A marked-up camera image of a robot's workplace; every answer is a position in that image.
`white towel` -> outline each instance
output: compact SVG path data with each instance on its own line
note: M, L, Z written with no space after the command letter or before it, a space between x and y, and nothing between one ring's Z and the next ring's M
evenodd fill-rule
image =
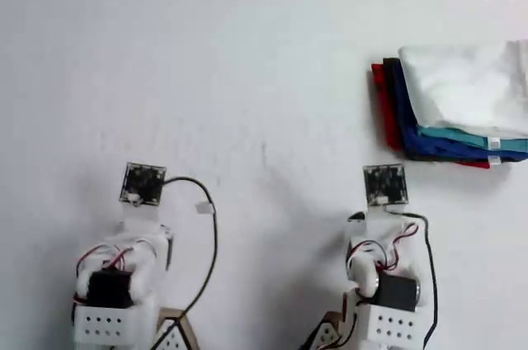
M528 138L528 40L399 50L419 125Z

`red wire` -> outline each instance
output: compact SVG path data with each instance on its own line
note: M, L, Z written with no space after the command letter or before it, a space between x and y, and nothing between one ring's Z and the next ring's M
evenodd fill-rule
M356 244L356 246L352 247L348 259L350 259L350 257L351 257L352 255L354 255L354 253L355 253L360 247L362 247L363 245L367 245L367 244L375 244L375 243L373 243L372 240L363 240L363 241L359 242L358 244ZM375 261L375 263L376 263L376 266L377 266L377 267L379 267L379 268L384 268L384 264L381 263L380 261Z
M76 277L79 277L79 268L81 267L81 263L83 263L83 261L88 258L90 255L92 255L93 253L95 253L99 248L101 247L108 247L107 244L99 244L99 245L96 245L95 247L93 248L90 248L89 250L87 250L80 258L79 260L77 261L77 265L75 267L75 276ZM117 247L116 245L113 246L114 248L117 249L117 251L120 251L119 247Z
M411 228L414 228L414 230L411 232L411 233L407 233L409 229ZM393 249L394 249L394 262L392 262L390 265L388 265L387 267L384 268L384 270L389 270L389 271L393 271L394 269L396 269L396 267L398 267L398 264L399 264L399 253L398 253L398 248L396 247L396 245L398 244L399 240L401 239L406 239L407 237L412 237L414 236L416 233L418 233L418 225L417 224L409 224L407 226L407 228L405 228L403 230L403 233L399 236L396 236L393 240Z
M126 253L128 253L129 251L132 251L133 248L131 247L128 247L128 248L125 248L123 251L121 251L120 253L118 253L114 259L112 259L111 261L108 262L108 264L105 266L105 269L108 269L110 267L114 267L116 263L119 262L120 259L123 260L123 266L122 268L124 269L125 268L125 258L123 258L123 255L125 255Z

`fabric label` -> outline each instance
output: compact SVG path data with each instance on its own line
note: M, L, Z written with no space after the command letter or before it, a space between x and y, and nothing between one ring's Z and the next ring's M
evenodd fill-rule
M497 166L501 163L501 158L499 156L488 156L488 161L490 166Z
M501 139L497 137L488 137L488 149L497 150L501 148Z

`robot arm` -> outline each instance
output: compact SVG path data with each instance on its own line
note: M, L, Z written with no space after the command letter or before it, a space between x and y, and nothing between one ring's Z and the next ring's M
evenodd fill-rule
M399 217L366 225L365 214L352 216L346 272L354 286L344 294L337 339L319 340L311 350L423 350L427 345L438 309L428 223L420 215L386 212ZM424 239L426 259L420 252ZM323 324L318 329L315 338L324 339Z
M171 242L167 227L130 219L79 259L73 313L77 347L150 348Z

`blue towel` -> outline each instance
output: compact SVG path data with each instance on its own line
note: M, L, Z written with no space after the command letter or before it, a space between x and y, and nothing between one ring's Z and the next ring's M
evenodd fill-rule
M489 149L488 139L480 135L473 135L458 129L442 129L438 127L418 126L418 134L435 138L447 138L449 140L464 142L467 145L481 149ZM501 140L499 150L511 150L513 152L528 152L528 140Z
M455 140L420 135L418 133L416 117L414 116L413 108L409 101L402 65L399 59L389 59L384 61L384 63L389 64L393 72L396 115L402 133L403 146L408 153L447 158L487 159L488 156L499 156L501 158L511 158L514 160L524 160L525 158L528 158L527 153L507 150L490 151L474 148Z

